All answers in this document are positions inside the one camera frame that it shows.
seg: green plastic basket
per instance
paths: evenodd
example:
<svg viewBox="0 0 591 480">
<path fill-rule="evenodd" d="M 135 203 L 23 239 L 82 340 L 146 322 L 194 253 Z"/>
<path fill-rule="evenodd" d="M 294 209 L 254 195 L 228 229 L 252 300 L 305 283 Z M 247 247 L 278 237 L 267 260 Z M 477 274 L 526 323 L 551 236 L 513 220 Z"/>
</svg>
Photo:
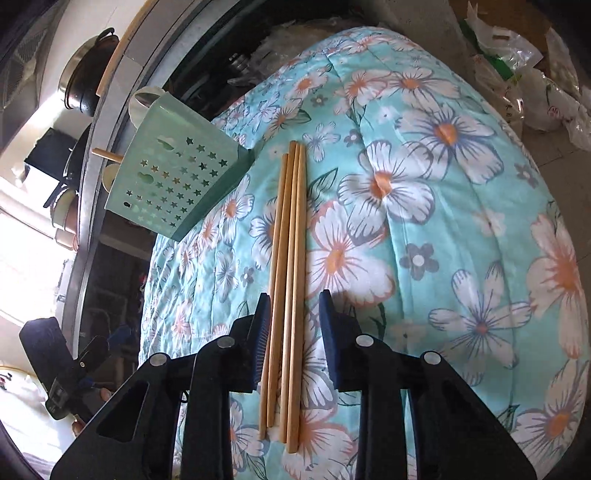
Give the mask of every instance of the green plastic basket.
<svg viewBox="0 0 591 480">
<path fill-rule="evenodd" d="M 253 161 L 252 151 L 166 93 L 139 126 L 105 208 L 180 241 Z"/>
</svg>

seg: chopstick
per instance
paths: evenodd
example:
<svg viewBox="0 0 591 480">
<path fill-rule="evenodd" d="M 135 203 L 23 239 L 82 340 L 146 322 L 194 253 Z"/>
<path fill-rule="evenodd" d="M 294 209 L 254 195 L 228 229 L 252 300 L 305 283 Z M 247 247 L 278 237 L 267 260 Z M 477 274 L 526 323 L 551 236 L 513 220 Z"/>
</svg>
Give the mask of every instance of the chopstick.
<svg viewBox="0 0 591 480">
<path fill-rule="evenodd" d="M 300 400 L 302 353 L 304 343 L 304 296 L 306 293 L 306 148 L 299 152 L 297 171 L 297 206 L 295 210 L 295 242 L 293 296 L 291 311 L 290 380 L 287 407 L 287 453 L 296 453 L 300 435 Z"/>
<path fill-rule="evenodd" d="M 269 296 L 271 305 L 275 297 L 275 276 L 277 275 L 277 257 L 279 254 L 279 235 L 281 230 L 281 217 L 283 210 L 283 197 L 285 194 L 285 176 L 287 175 L 288 154 L 281 158 L 281 172 L 279 174 L 279 187 L 277 189 L 277 202 L 275 204 L 275 226 L 273 227 L 273 247 L 271 251 L 271 272 L 269 274 Z M 261 403 L 259 405 L 259 440 L 264 440 L 267 435 L 267 397 L 269 387 L 269 350 L 271 347 L 271 335 L 267 339 L 265 362 L 261 375 Z"/>
<path fill-rule="evenodd" d="M 287 275 L 285 279 L 285 317 L 283 321 L 283 360 L 281 364 L 281 401 L 279 418 L 279 439 L 282 443 L 287 441 L 287 409 L 290 394 L 290 353 L 291 353 L 291 325 L 292 305 L 294 302 L 294 262 L 296 261 L 296 207 L 297 207 L 297 182 L 300 168 L 301 145 L 298 143 L 294 152 L 294 172 L 291 181 L 290 224 L 289 243 L 287 249 Z"/>
<path fill-rule="evenodd" d="M 279 364 L 281 358 L 281 334 L 284 327 L 285 315 L 285 280 L 287 274 L 287 254 L 289 241 L 289 225 L 292 195 L 292 178 L 294 156 L 297 142 L 290 142 L 290 151 L 287 157 L 287 170 L 285 175 L 285 190 L 281 205 L 281 225 L 277 246 L 277 272 L 275 275 L 275 289 L 273 295 L 273 311 L 271 316 L 271 340 L 269 345 L 269 377 L 267 389 L 267 427 L 275 423 L 275 405 L 277 403 L 277 383 Z"/>
<path fill-rule="evenodd" d="M 123 161 L 123 155 L 109 152 L 107 150 L 103 150 L 102 148 L 93 148 L 90 152 L 94 155 L 97 155 L 98 157 L 103 157 L 107 160 L 116 161 L 117 163 L 121 163 Z"/>
</svg>

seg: black pot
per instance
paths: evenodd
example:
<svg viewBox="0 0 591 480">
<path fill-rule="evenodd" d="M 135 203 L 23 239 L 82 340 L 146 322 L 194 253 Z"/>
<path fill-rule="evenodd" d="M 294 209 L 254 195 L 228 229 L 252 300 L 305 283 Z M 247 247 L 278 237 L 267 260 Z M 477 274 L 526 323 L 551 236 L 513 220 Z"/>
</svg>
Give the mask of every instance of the black pot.
<svg viewBox="0 0 591 480">
<path fill-rule="evenodd" d="M 66 108 L 79 110 L 89 116 L 95 114 L 99 103 L 96 88 L 119 43 L 114 32 L 114 28 L 107 28 L 97 37 L 91 38 L 68 61 L 59 84 Z"/>
</svg>

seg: floral quilt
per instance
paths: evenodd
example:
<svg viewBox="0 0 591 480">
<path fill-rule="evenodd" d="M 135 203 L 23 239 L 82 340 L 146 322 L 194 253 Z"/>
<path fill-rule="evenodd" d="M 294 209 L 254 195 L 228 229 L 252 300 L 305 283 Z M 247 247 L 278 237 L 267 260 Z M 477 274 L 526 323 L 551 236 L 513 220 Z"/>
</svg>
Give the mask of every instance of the floral quilt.
<svg viewBox="0 0 591 480">
<path fill-rule="evenodd" d="M 281 155 L 308 152 L 300 447 L 257 439 L 258 393 L 232 394 L 243 480 L 353 478 L 359 395 L 333 388 L 317 299 L 396 351 L 435 349 L 543 478 L 586 397 L 587 309 L 560 212 L 510 127 L 409 39 L 355 28 L 304 51 L 214 120 L 256 162 L 180 243 L 159 237 L 140 360 L 228 333 L 267 290 Z M 176 459 L 181 455 L 184 410 Z M 416 478 L 408 437 L 409 478 Z"/>
</svg>

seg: tile floor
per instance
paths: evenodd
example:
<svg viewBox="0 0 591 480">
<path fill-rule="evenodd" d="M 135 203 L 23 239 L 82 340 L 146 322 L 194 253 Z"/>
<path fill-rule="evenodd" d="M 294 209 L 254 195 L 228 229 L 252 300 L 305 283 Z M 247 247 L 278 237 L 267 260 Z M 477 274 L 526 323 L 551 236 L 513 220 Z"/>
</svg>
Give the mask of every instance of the tile floor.
<svg viewBox="0 0 591 480">
<path fill-rule="evenodd" d="M 571 144 L 565 128 L 542 133 L 525 127 L 523 142 L 556 199 L 573 239 L 591 312 L 591 153 Z"/>
</svg>

